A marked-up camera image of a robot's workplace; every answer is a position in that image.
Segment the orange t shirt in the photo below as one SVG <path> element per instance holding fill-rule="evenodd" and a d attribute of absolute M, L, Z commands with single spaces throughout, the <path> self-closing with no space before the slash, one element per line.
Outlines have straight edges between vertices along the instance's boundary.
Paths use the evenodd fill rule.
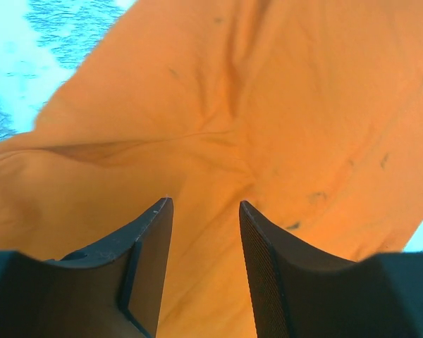
<path fill-rule="evenodd" d="M 139 1 L 0 143 L 0 249 L 60 258 L 169 196 L 159 337 L 254 337 L 238 222 L 351 260 L 423 220 L 423 1 Z"/>

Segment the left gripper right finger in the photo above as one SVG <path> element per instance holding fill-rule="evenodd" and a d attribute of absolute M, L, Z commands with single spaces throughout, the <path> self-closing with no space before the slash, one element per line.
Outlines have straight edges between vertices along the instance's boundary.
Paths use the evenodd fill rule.
<path fill-rule="evenodd" d="M 239 209 L 259 337 L 423 337 L 423 252 L 353 262 Z"/>

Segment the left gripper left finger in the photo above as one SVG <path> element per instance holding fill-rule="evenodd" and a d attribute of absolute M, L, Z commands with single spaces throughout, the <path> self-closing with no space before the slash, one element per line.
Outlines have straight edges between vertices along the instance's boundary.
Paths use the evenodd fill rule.
<path fill-rule="evenodd" d="M 0 337 L 155 337 L 173 201 L 61 260 L 0 251 Z"/>

